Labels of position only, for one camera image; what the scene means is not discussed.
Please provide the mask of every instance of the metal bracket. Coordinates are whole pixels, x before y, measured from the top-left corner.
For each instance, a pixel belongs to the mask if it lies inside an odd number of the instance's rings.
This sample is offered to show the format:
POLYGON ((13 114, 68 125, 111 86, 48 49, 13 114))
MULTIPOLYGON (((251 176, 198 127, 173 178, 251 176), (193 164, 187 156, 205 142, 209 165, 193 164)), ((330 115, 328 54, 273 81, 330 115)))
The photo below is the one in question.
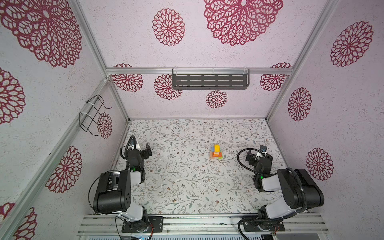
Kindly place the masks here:
POLYGON ((249 69, 243 74, 180 74, 172 69, 172 88, 182 90, 197 89, 247 89, 249 69))

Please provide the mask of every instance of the red wire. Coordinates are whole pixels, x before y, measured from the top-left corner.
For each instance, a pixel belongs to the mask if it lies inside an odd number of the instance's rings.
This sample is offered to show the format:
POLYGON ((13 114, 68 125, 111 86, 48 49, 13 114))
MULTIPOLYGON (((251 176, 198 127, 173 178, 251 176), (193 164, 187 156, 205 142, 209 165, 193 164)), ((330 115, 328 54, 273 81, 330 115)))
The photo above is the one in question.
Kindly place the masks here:
POLYGON ((151 240, 151 238, 152 238, 152 235, 153 235, 153 224, 152 223, 150 223, 150 225, 151 225, 151 227, 152 227, 152 231, 151 231, 151 235, 150 235, 150 237, 149 237, 149 240, 151 240))

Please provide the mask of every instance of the floral tablecloth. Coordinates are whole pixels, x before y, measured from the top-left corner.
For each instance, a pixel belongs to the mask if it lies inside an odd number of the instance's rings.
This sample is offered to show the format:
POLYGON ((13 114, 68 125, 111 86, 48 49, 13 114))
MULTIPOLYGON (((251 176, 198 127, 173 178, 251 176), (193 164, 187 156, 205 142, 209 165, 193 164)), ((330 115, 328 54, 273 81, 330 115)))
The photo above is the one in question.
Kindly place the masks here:
MULTIPOLYGON (((281 197, 281 192, 258 192, 253 173, 241 167, 239 150, 260 145, 273 156, 272 173, 286 164, 265 122, 240 120, 135 120, 134 135, 153 156, 145 160, 146 179, 132 186, 132 199, 152 214, 254 213, 281 197), (214 143, 223 159, 209 159, 214 143)), ((125 169, 119 159, 117 170, 125 169)))

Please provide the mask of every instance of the red mandala pattern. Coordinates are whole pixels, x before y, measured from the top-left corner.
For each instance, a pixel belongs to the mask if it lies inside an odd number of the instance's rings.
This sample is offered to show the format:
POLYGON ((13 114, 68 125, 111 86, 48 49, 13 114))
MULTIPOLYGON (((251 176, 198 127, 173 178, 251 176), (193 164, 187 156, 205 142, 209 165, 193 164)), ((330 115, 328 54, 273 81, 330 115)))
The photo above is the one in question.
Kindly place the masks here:
MULTIPOLYGON (((271 68, 290 68, 292 67, 289 63, 278 63, 273 65, 271 68)), ((287 75, 284 74, 264 74, 260 78, 260 86, 268 91, 274 91, 279 89, 283 84, 287 75)))
POLYGON ((112 120, 108 113, 102 113, 97 121, 97 130, 102 138, 108 138, 112 133, 112 120))
POLYGON ((324 149, 314 148, 307 155, 307 168, 319 180, 327 180, 333 174, 333 161, 324 149))
POLYGON ((331 61, 338 67, 356 62, 368 50, 372 42, 372 26, 360 21, 348 26, 336 38, 331 49, 331 61))
MULTIPOLYGON (((133 68, 129 64, 117 64, 115 68, 133 68)), ((114 74, 111 75, 113 82, 127 92, 139 91, 143 86, 143 78, 141 74, 114 74)))
POLYGON ((79 150, 70 146, 45 186, 50 192, 68 191, 79 179, 83 167, 82 161, 79 150))
POLYGON ((183 90, 175 90, 172 88, 172 76, 169 74, 158 76, 153 87, 160 97, 168 100, 178 98, 183 92, 183 90))
POLYGON ((221 43, 244 45, 265 33, 283 0, 204 0, 208 29, 221 43))
POLYGON ((156 38, 165 46, 174 46, 184 37, 184 22, 178 12, 173 9, 158 11, 152 21, 153 33, 156 38))
POLYGON ((7 202, 6 204, 0 206, 0 224, 11 211, 15 203, 7 202))
POLYGON ((0 125, 18 118, 25 106, 25 95, 19 81, 0 68, 0 125))
POLYGON ((288 101, 289 116, 295 121, 303 120, 310 112, 311 104, 311 95, 306 88, 294 90, 288 101))
POLYGON ((66 0, 0 0, 0 16, 38 60, 66 68, 79 58, 81 33, 66 0))
POLYGON ((31 207, 29 209, 29 214, 24 217, 22 224, 17 228, 15 234, 13 235, 14 240, 31 240, 35 235, 35 229, 37 226, 36 221, 37 214, 35 213, 35 208, 31 207))
POLYGON ((205 102, 211 108, 220 108, 226 104, 227 100, 227 94, 220 90, 214 90, 210 92, 205 98, 205 102))

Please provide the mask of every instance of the white textured wall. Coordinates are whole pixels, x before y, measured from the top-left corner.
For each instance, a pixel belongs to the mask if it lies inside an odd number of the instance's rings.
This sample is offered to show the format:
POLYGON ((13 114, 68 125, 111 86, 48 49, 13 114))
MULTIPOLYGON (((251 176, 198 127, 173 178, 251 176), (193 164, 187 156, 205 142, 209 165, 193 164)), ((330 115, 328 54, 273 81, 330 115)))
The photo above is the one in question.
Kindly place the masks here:
MULTIPOLYGON (((89 1, 80 0, 106 65, 133 67, 272 67, 278 63, 293 64, 304 45, 325 1, 89 1), (249 4, 261 3, 259 7, 249 4), (220 10, 213 11, 218 3, 220 10), (256 16, 231 24, 226 14, 243 19, 265 12, 269 22, 264 33, 263 22, 256 16), (214 35, 208 24, 208 13, 221 14, 225 29, 214 35), (167 19, 175 23, 176 32, 168 31, 167 19), (239 42, 225 37, 239 38, 239 42)), ((184 90, 174 99, 161 98, 154 88, 158 75, 130 76, 120 82, 119 94, 132 118, 262 118, 265 117, 279 89, 267 91, 260 85, 260 75, 252 75, 247 90, 224 90, 227 101, 211 108, 206 104, 209 90, 184 90)))
POLYGON ((214 38, 207 28, 204 0, 80 0, 110 67, 118 63, 135 67, 271 67, 279 62, 292 64, 324 3, 325 0, 283 1, 283 7, 277 11, 275 21, 265 33, 244 45, 231 46, 214 38), (181 41, 176 43, 174 40, 173 46, 161 43, 152 28, 155 15, 167 8, 179 14, 185 29, 181 41))
POLYGON ((325 203, 319 210, 334 240, 382 239, 383 10, 380 0, 341 1, 270 121, 288 165, 308 169, 324 193, 325 203), (360 21, 372 28, 362 31, 357 24, 350 36, 340 38, 358 39, 351 51, 356 62, 333 61, 330 55, 337 37, 360 21), (294 121, 288 102, 298 88, 309 91, 311 103, 309 99, 302 103, 306 107, 310 103, 311 108, 306 117, 294 121), (317 154, 319 149, 328 154, 317 154))
POLYGON ((102 75, 85 40, 75 65, 52 67, 0 25, 0 68, 18 79, 25 107, 0 125, 0 205, 15 202, 91 97, 102 75))
MULTIPOLYGON (((112 107, 111 109, 104 109, 103 107, 100 109, 101 113, 107 113, 110 116, 112 132, 109 137, 102 138, 80 130, 71 143, 71 146, 78 149, 82 158, 81 173, 78 174, 78 180, 63 193, 50 191, 48 187, 44 187, 32 204, 37 214, 37 227, 33 239, 74 239, 83 216, 93 212, 87 200, 88 189, 102 172, 109 169, 113 161, 113 154, 119 145, 119 139, 124 134, 122 131, 125 125, 125 120, 110 89, 107 88, 101 93, 101 96, 105 100, 106 107, 112 107)), ((93 134, 99 134, 95 124, 92 124, 91 127, 93 134)), ((97 183, 93 186, 90 194, 91 203, 96 187, 97 183)))

